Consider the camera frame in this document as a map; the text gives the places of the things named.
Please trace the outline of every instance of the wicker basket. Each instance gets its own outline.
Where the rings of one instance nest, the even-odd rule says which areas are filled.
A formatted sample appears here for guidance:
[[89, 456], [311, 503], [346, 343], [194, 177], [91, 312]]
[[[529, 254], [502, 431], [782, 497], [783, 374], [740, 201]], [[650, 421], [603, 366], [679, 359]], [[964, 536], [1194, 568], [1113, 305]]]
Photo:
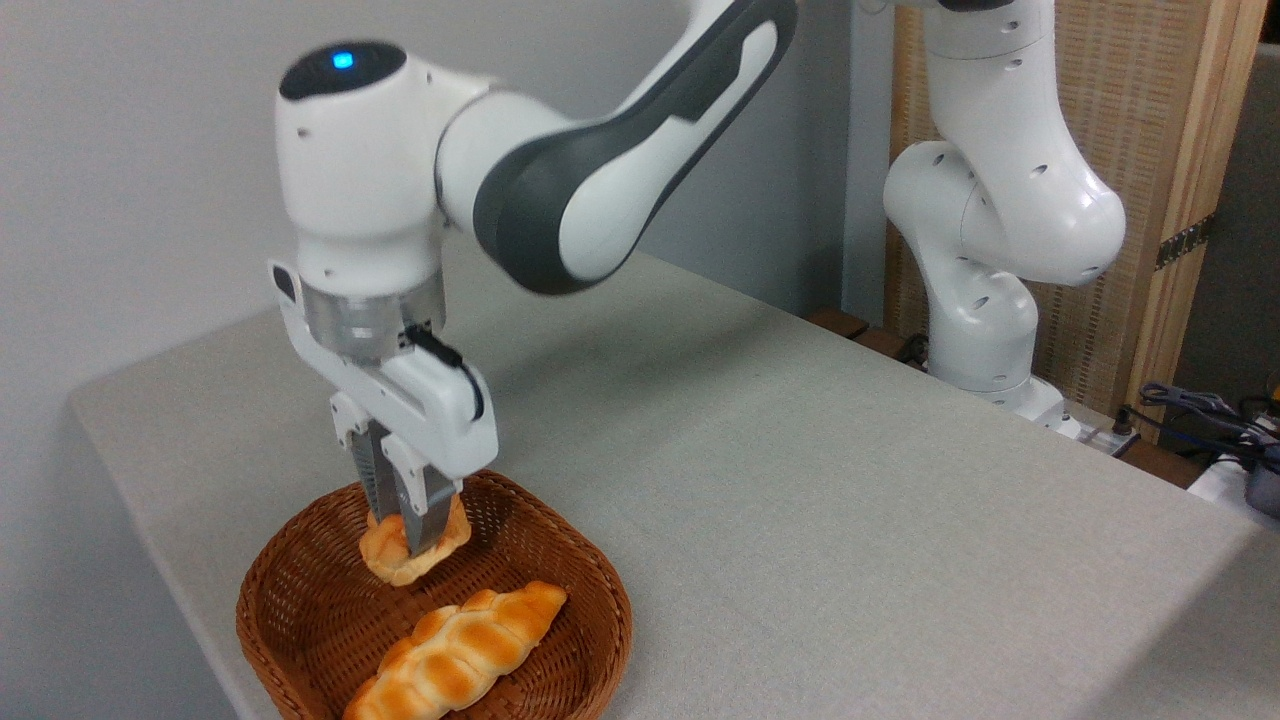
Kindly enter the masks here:
[[466, 479], [471, 541], [424, 579], [393, 588], [365, 568], [358, 484], [289, 520], [244, 577], [236, 630], [284, 717], [335, 719], [396, 641], [426, 612], [530, 580], [568, 602], [543, 642], [477, 703], [445, 717], [599, 717], [631, 653], [631, 603], [617, 571], [563, 518], [497, 473]]

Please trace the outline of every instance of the croissant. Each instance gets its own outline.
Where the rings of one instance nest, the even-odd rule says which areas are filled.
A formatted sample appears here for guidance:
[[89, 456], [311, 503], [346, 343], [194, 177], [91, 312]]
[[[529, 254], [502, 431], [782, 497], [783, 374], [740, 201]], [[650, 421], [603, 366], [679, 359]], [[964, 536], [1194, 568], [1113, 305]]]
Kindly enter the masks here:
[[343, 720], [436, 720], [470, 707], [520, 666], [564, 605], [562, 588], [534, 580], [509, 593], [484, 589], [462, 606], [426, 614], [356, 691]]
[[379, 523], [370, 512], [366, 521], [369, 529], [360, 538], [360, 556], [375, 575], [396, 587], [407, 585], [421, 578], [471, 539], [471, 523], [467, 521], [462, 500], [456, 495], [449, 501], [449, 519], [445, 521], [440, 541], [417, 557], [408, 556], [403, 518], [388, 515]]

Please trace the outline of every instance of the black cable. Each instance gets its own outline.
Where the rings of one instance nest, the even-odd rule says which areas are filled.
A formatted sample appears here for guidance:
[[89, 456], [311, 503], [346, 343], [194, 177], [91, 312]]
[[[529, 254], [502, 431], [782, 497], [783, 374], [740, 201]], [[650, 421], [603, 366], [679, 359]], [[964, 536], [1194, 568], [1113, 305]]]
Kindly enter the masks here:
[[1161, 432], [1166, 432], [1166, 433], [1169, 433], [1169, 434], [1171, 434], [1171, 436], [1174, 436], [1174, 437], [1176, 437], [1176, 438], [1179, 438], [1181, 441], [1185, 441], [1185, 442], [1189, 442], [1192, 445], [1197, 445], [1199, 447], [1204, 447], [1204, 448], [1208, 448], [1208, 450], [1213, 450], [1213, 451], [1221, 452], [1224, 455], [1234, 455], [1234, 456], [1239, 457], [1240, 460], [1248, 460], [1251, 462], [1257, 462], [1257, 464], [1262, 465], [1263, 468], [1266, 468], [1267, 470], [1270, 470], [1272, 473], [1280, 474], [1280, 465], [1277, 465], [1267, 455], [1266, 446], [1263, 443], [1249, 442], [1249, 441], [1220, 442], [1220, 441], [1215, 441], [1215, 439], [1210, 439], [1210, 438], [1203, 438], [1203, 437], [1199, 437], [1199, 436], [1188, 434], [1185, 432], [1179, 430], [1178, 428], [1170, 427], [1166, 423], [1161, 423], [1160, 420], [1157, 420], [1155, 418], [1144, 415], [1143, 413], [1138, 411], [1138, 409], [1135, 409], [1132, 405], [1128, 405], [1128, 404], [1121, 405], [1120, 410], [1121, 410], [1121, 414], [1124, 414], [1125, 418], [1128, 418], [1129, 415], [1132, 415], [1134, 418], [1138, 418], [1139, 420], [1142, 420], [1142, 421], [1144, 421], [1144, 423], [1147, 423], [1147, 424], [1149, 424], [1152, 427], [1156, 427]]

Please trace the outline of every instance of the braided bread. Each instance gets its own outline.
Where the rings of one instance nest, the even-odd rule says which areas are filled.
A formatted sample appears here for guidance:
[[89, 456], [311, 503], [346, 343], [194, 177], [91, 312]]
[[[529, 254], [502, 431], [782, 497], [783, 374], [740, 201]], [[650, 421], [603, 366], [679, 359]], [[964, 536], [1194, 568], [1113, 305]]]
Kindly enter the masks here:
[[563, 589], [534, 580], [428, 612], [413, 634], [387, 651], [343, 720], [436, 720], [470, 707], [529, 657], [566, 598]]

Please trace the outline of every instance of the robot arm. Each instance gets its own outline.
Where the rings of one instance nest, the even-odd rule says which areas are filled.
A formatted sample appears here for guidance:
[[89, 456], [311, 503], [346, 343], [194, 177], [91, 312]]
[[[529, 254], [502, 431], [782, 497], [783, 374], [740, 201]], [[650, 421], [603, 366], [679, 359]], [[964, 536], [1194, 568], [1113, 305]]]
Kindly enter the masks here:
[[945, 142], [909, 147], [884, 186], [929, 300], [929, 374], [1073, 434], [1030, 374], [1038, 322], [1019, 278], [1078, 286], [1120, 251], [1124, 208], [1057, 100], [1052, 0], [925, 8], [929, 104]]
[[434, 334], [445, 224], [535, 292], [617, 270], [795, 29], [794, 0], [689, 8], [676, 46], [595, 120], [384, 42], [319, 49], [282, 81], [276, 147], [298, 256], [297, 270], [273, 264], [276, 296], [298, 355], [339, 389], [334, 427], [371, 510], [403, 515], [415, 555], [498, 450], [484, 378]]
[[609, 117], [572, 122], [497, 91], [444, 133], [445, 214], [526, 288], [573, 292], [617, 270], [795, 28], [791, 0], [690, 5], [685, 35]]

